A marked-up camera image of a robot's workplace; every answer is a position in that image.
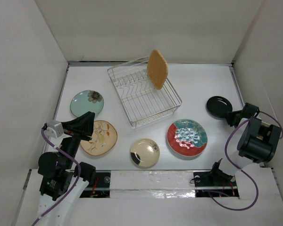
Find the small black plate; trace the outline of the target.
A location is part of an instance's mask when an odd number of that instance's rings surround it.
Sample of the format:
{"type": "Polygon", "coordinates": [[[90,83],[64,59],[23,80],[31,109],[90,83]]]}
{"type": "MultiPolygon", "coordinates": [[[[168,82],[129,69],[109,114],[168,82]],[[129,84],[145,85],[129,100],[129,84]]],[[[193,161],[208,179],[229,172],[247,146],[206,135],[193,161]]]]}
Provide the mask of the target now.
{"type": "Polygon", "coordinates": [[[207,103],[208,112],[216,118],[225,118],[229,112],[232,112],[233,107],[229,100],[221,96],[211,97],[207,103]]]}

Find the orange woven square plate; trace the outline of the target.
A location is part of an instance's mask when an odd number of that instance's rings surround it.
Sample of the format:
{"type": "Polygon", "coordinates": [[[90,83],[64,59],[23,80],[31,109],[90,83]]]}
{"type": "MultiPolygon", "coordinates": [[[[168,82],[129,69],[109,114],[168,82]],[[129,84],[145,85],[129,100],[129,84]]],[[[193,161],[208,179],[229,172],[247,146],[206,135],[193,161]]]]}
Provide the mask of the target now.
{"type": "Polygon", "coordinates": [[[147,64],[147,74],[155,89],[163,88],[168,76],[168,65],[157,49],[151,52],[147,64]]]}

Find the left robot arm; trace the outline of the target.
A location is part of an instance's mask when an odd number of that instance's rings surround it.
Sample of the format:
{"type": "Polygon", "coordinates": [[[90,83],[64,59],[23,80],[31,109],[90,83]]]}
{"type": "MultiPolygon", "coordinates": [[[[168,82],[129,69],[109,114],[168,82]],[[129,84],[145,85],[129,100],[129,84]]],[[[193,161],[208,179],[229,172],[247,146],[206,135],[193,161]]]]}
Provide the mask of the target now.
{"type": "Polygon", "coordinates": [[[86,187],[96,180],[96,168],[75,160],[80,142],[90,141],[95,113],[87,112],[67,122],[51,120],[44,124],[41,135],[54,151],[38,159],[42,176],[38,218],[34,226],[65,226],[86,187]]]}

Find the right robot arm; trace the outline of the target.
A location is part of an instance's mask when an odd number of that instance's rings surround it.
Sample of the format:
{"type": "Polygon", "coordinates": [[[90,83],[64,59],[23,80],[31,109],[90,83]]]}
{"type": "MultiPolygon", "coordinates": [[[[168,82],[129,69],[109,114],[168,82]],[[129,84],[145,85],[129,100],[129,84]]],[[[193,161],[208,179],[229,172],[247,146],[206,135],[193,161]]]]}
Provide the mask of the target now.
{"type": "Polygon", "coordinates": [[[280,124],[266,124],[257,116],[262,113],[259,107],[246,103],[239,111],[222,97],[212,97],[207,101],[207,110],[216,118],[225,119],[235,130],[225,143],[225,157],[215,162],[206,178],[215,186],[235,181],[235,174],[252,163],[267,163],[275,155],[277,145],[283,138],[280,124]],[[245,127],[236,150],[228,153],[229,143],[234,134],[245,127]]]}

